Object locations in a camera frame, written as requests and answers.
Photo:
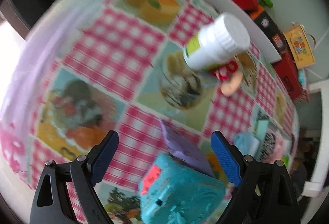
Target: tablecloth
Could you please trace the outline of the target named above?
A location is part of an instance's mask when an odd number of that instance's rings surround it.
[[[218,16],[202,0],[167,1],[177,12],[159,23],[127,0],[106,0],[94,20],[55,53],[30,115],[28,173],[22,179],[32,188],[46,160],[73,160],[88,153],[108,130],[116,130],[119,147],[97,194],[117,223],[123,223],[117,212],[136,222],[137,184],[155,157],[167,151],[159,119],[205,154],[211,152],[213,131],[220,130],[232,143],[241,131],[255,133],[260,119],[268,119],[286,140],[298,137],[294,105],[253,43],[249,52],[236,57],[244,80],[231,97],[218,84],[209,84],[191,108],[177,109],[166,101],[159,88],[164,59],[181,51],[201,26]],[[294,149],[285,154],[293,157]],[[73,185],[68,183],[68,188],[77,218],[85,222]],[[229,198],[228,188],[217,216]]]

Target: orange object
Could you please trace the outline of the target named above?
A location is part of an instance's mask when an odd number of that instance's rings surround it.
[[[177,15],[180,5],[176,0],[126,0],[138,10],[140,18],[151,24],[168,24]]]
[[[132,218],[132,217],[136,217],[139,214],[139,209],[132,209],[129,211],[129,213],[127,214],[127,218]]]
[[[243,80],[243,74],[241,71],[236,71],[231,75],[231,78],[220,85],[220,90],[224,96],[231,96],[241,84]]]
[[[221,182],[223,182],[223,184],[226,186],[228,184],[228,179],[227,179],[216,155],[214,153],[207,153],[206,157],[209,161],[211,170],[213,171],[215,178],[220,180]]]
[[[257,9],[249,12],[249,17],[255,20],[262,12],[264,11],[264,8],[260,5],[257,6]]]
[[[69,130],[66,133],[67,138],[73,138],[75,142],[83,149],[88,150],[93,146],[100,144],[106,133],[96,127],[79,127]]]
[[[157,165],[153,165],[143,179],[143,189],[140,192],[142,195],[145,195],[148,192],[148,189],[152,186],[154,181],[159,178],[160,174],[161,169]]]

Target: purple paper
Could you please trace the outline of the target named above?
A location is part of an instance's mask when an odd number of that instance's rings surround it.
[[[195,170],[207,176],[215,177],[207,158],[196,145],[177,134],[175,130],[165,125],[161,120],[160,124],[164,141],[173,156],[182,159]]]

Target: white bottle cap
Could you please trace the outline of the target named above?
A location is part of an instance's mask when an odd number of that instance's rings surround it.
[[[214,63],[226,63],[234,56],[227,52],[217,37],[214,23],[201,27],[199,32],[200,46],[205,50]]]
[[[221,14],[215,20],[214,29],[217,41],[228,54],[234,56],[249,49],[248,31],[234,15],[227,12]]]

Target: small toy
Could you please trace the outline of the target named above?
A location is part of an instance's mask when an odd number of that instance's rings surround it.
[[[255,154],[255,159],[259,162],[272,164],[290,150],[290,141],[286,142],[280,131],[273,127],[268,120],[258,121],[256,138],[260,141]]]
[[[220,90],[226,97],[231,96],[239,88],[243,80],[243,73],[238,68],[237,62],[232,60],[210,71],[212,76],[217,77],[222,82]]]
[[[273,7],[273,3],[271,0],[259,0],[258,4],[261,5],[262,7],[268,7],[268,8],[272,8]]]

